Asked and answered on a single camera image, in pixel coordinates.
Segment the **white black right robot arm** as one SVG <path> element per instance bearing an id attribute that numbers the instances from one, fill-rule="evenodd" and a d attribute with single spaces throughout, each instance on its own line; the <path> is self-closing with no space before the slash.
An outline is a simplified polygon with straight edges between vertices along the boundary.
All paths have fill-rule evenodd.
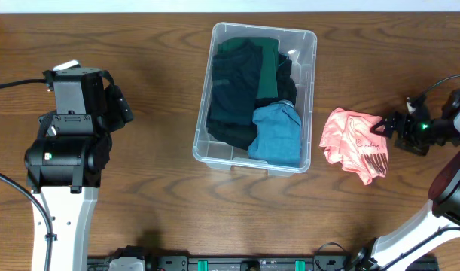
<path id="1" fill-rule="evenodd" d="M 408 114 L 394 113 L 371 128 L 398 135 L 395 145 L 425 156 L 432 145 L 460 147 L 460 89 L 451 92 L 439 119 L 430 119 L 425 95 L 407 101 Z M 346 270 L 406 270 L 434 248 L 460 238 L 460 151 L 434 179 L 423 208 L 394 232 L 374 239 Z"/>

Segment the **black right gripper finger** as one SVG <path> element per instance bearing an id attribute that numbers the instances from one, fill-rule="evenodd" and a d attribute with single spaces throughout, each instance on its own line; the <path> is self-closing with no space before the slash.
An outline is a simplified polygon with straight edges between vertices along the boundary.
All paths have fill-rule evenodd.
<path id="1" fill-rule="evenodd" d="M 374 127 L 375 128 L 392 128 L 396 124 L 397 118 L 398 118 L 398 113 L 395 111 L 389 114 L 388 116 L 384 117 L 383 119 L 381 119 L 381 121 L 375 124 Z"/>
<path id="2" fill-rule="evenodd" d="M 370 132 L 374 135 L 391 138 L 393 136 L 394 130 L 385 126 L 372 126 Z"/>

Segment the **small black garment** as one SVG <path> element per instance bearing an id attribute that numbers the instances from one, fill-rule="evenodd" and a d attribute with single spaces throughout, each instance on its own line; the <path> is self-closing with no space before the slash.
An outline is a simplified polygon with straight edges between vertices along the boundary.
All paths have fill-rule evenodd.
<path id="1" fill-rule="evenodd" d="M 213 56 L 211 120 L 251 124 L 262 62 L 262 47 L 248 39 Z"/>

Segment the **blue cloth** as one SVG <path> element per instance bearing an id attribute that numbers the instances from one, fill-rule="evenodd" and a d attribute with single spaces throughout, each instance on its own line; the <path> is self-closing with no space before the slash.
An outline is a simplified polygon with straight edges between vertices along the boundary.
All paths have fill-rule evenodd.
<path id="1" fill-rule="evenodd" d="M 288 100 L 271 103 L 253 113 L 257 136 L 248 155 L 280 166 L 298 166 L 301 158 L 300 116 Z"/>

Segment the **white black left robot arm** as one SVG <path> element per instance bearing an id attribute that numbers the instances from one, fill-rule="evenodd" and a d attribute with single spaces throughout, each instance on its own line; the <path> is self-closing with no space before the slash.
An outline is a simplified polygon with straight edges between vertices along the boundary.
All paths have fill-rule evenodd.
<path id="1" fill-rule="evenodd" d="M 56 108 L 39 117 L 27 149 L 27 184 L 35 198 L 33 270 L 85 270 L 91 219 L 111 133 L 133 120 L 106 70 L 74 65 L 45 71 Z"/>

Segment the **dark green camisole top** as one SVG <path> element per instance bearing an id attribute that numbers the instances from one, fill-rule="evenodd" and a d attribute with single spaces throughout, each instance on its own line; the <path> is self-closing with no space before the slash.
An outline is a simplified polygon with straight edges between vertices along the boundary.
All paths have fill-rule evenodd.
<path id="1" fill-rule="evenodd" d="M 258 99 L 272 99 L 278 96 L 276 72 L 279 65 L 279 41 L 268 37 L 235 37 L 218 45 L 219 53 L 226 53 L 240 47 L 246 40 L 261 47 L 262 66 L 257 92 Z"/>

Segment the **large black garment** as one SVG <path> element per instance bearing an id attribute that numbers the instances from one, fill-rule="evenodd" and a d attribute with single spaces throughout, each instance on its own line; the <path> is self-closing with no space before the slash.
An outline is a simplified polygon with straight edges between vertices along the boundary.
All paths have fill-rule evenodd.
<path id="1" fill-rule="evenodd" d="M 292 105 L 296 104 L 297 88 L 291 78 L 291 68 L 292 61 L 286 55 L 280 53 L 276 70 L 278 96 L 275 98 L 256 99 L 256 109 L 281 100 L 288 100 Z M 208 133 L 216 140 L 243 150 L 247 150 L 257 137 L 257 125 L 253 122 L 249 125 L 229 124 L 207 117 L 206 127 Z"/>

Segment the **pink printed shirt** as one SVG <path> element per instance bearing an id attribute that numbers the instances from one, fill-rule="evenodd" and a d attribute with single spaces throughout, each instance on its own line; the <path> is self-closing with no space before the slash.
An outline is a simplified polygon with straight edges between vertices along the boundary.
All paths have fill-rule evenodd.
<path id="1" fill-rule="evenodd" d="M 340 163 L 342 170 L 354 172 L 368 185 L 388 172 L 386 138 L 370 129 L 382 118 L 371 114 L 336 108 L 329 115 L 319 146 L 330 164 Z"/>

